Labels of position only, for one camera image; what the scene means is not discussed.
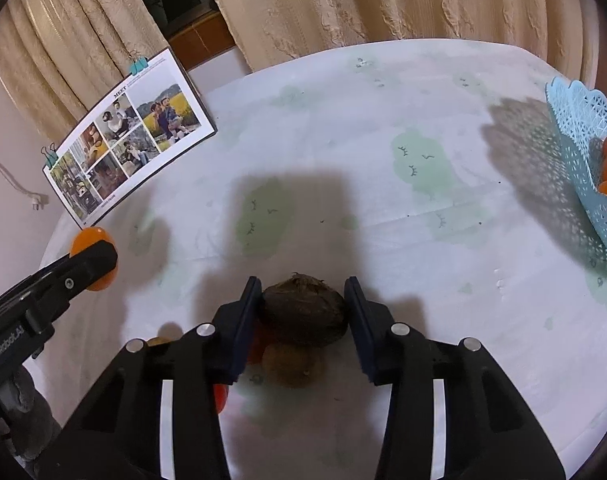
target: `white table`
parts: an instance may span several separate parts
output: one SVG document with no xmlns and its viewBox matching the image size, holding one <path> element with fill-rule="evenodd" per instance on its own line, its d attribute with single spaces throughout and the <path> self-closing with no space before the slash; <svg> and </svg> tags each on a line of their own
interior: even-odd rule
<svg viewBox="0 0 607 480">
<path fill-rule="evenodd" d="M 573 238 L 581 210 L 543 94 L 555 75 L 512 46 L 391 41 L 208 94 L 219 133 L 101 222 L 119 277 L 77 298 L 30 365 L 57 418 L 126 341 L 210 320 L 250 275 L 341 291 L 354 274 L 427 337 L 480 339 L 572 474 L 607 429 L 607 277 Z M 64 216 L 43 263 L 77 231 Z M 349 335 L 327 358 L 307 390 L 260 384 L 259 367 L 231 388 L 233 478 L 374 478 L 389 390 Z"/>
</svg>

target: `screw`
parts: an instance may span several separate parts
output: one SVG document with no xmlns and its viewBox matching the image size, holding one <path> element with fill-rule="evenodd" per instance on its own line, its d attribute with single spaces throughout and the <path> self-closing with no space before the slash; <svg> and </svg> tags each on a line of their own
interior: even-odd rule
<svg viewBox="0 0 607 480">
<path fill-rule="evenodd" d="M 395 323 L 390 327 L 390 330 L 394 335 L 408 335 L 410 333 L 410 327 L 405 323 Z"/>
<path fill-rule="evenodd" d="M 208 337 L 215 333 L 215 325 L 212 323 L 202 323 L 197 327 L 197 333 L 202 337 Z"/>
<path fill-rule="evenodd" d="M 141 339 L 131 339 L 126 343 L 126 350 L 131 354 L 136 354 L 144 347 L 144 342 Z"/>
<path fill-rule="evenodd" d="M 477 350 L 481 350 L 481 342 L 474 337 L 467 337 L 463 340 L 463 346 L 468 348 L 471 352 L 476 352 Z"/>
</svg>

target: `binder clip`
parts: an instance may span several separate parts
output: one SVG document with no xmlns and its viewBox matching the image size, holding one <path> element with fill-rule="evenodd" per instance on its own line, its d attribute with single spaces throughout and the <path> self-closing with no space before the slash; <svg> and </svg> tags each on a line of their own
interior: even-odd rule
<svg viewBox="0 0 607 480">
<path fill-rule="evenodd" d="M 136 50 L 129 52 L 128 55 L 132 60 L 132 65 L 130 65 L 130 73 L 131 75 L 137 75 L 143 69 L 148 67 L 148 60 L 139 54 Z"/>
<path fill-rule="evenodd" d="M 59 157 L 57 155 L 57 151 L 55 149 L 55 143 L 51 142 L 49 147 L 42 146 L 41 147 L 41 153 L 43 153 L 44 156 L 46 157 L 46 164 L 48 165 L 48 169 L 52 170 L 53 166 L 59 160 Z"/>
</svg>

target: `beige curtain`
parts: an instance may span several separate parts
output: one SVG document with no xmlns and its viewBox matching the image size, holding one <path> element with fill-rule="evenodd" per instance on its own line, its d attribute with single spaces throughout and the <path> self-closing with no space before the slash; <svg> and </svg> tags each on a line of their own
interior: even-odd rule
<svg viewBox="0 0 607 480">
<path fill-rule="evenodd" d="M 464 38 L 520 46 L 590 85 L 596 76 L 593 0 L 216 1 L 253 70 L 369 41 Z"/>
<path fill-rule="evenodd" d="M 166 46 L 141 0 L 9 0 L 0 13 L 0 78 L 55 142 L 128 74 L 129 52 Z"/>
</svg>

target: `blue plastic basket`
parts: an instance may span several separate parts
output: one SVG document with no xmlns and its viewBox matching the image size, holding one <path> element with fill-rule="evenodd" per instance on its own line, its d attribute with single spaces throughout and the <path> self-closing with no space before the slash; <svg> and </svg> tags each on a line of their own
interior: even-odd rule
<svg viewBox="0 0 607 480">
<path fill-rule="evenodd" d="M 581 81 L 556 77 L 545 95 L 554 119 L 561 155 L 590 222 L 607 248 L 607 195 L 599 193 L 602 145 L 607 137 L 607 99 Z M 593 248 L 607 266 L 607 250 Z"/>
</svg>

